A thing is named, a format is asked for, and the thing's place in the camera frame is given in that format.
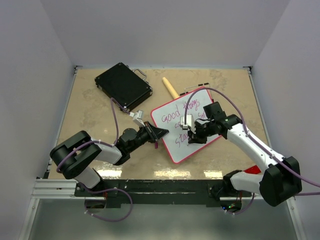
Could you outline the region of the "whiteboard with pink frame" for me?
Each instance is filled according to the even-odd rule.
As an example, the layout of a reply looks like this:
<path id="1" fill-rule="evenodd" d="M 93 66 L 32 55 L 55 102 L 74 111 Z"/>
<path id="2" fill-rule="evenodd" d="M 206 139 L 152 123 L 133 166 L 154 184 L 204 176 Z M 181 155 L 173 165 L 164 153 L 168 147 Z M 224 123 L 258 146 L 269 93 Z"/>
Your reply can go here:
<path id="1" fill-rule="evenodd" d="M 178 164 L 184 161 L 220 138 L 216 134 L 208 137 L 205 144 L 189 144 L 187 131 L 180 127 L 180 121 L 184 119 L 186 107 L 188 107 L 187 113 L 191 114 L 194 119 L 203 120 L 206 117 L 203 107 L 212 102 L 209 91 L 200 88 L 195 95 L 189 92 L 150 112 L 151 119 L 156 127 L 169 130 L 169 133 L 162 139 L 173 163 Z"/>

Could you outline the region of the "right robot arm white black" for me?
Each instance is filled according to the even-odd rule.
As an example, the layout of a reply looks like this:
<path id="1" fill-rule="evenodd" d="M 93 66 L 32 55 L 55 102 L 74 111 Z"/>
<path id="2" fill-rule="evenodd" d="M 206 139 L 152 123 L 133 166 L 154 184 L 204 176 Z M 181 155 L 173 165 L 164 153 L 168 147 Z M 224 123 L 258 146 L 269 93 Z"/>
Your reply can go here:
<path id="1" fill-rule="evenodd" d="M 272 207 L 302 191 L 299 162 L 273 151 L 249 130 L 235 114 L 226 115 L 218 102 L 204 106 L 206 119 L 196 121 L 191 114 L 181 117 L 181 128 L 187 131 L 189 144 L 206 144 L 208 137 L 222 136 L 240 148 L 258 167 L 260 173 L 234 170 L 223 177 L 221 190 L 213 188 L 219 198 L 223 193 L 233 197 L 240 191 L 261 195 Z"/>

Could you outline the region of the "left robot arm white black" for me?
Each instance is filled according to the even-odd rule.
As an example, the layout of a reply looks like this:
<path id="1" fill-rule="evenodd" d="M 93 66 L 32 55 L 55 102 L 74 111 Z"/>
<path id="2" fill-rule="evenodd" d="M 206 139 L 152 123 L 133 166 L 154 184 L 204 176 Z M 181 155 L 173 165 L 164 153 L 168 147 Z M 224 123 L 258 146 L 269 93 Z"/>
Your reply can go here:
<path id="1" fill-rule="evenodd" d="M 146 121 L 138 130 L 126 128 L 115 145 L 110 145 L 81 130 L 54 147 L 49 156 L 56 164 L 56 171 L 65 179 L 74 179 L 92 196 L 99 196 L 105 184 L 99 173 L 90 167 L 94 160 L 120 166 L 130 159 L 133 151 L 145 143 L 157 143 L 169 132 Z"/>

